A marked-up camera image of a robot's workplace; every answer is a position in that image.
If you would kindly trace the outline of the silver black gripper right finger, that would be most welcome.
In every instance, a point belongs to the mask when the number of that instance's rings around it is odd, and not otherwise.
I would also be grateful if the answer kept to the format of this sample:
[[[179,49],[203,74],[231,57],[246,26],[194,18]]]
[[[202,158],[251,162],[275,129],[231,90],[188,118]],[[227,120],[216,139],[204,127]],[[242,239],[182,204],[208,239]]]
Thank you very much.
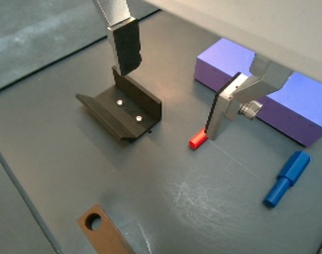
[[[255,117],[262,107],[257,100],[279,90],[293,74],[289,67],[259,54],[249,70],[251,76],[238,72],[216,92],[204,129],[211,140],[218,138],[224,119],[234,120],[239,114]]]

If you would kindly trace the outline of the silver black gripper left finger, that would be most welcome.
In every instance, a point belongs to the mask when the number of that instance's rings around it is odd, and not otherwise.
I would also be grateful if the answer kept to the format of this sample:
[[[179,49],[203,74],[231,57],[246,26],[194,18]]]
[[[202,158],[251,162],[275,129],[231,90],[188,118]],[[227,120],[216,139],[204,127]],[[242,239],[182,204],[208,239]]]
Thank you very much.
[[[107,23],[107,38],[118,72],[126,76],[138,69],[142,62],[138,20],[130,14],[126,0],[91,1]]]

